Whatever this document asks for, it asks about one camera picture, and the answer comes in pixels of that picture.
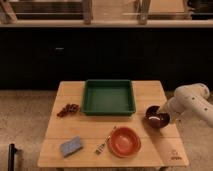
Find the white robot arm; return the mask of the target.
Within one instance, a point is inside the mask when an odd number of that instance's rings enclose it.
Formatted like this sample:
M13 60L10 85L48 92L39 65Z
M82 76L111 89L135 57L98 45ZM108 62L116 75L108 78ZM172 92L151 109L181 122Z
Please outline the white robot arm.
M209 96L210 90L205 84L179 86L162 110L170 115L172 122L190 111L213 128L213 104L207 101Z

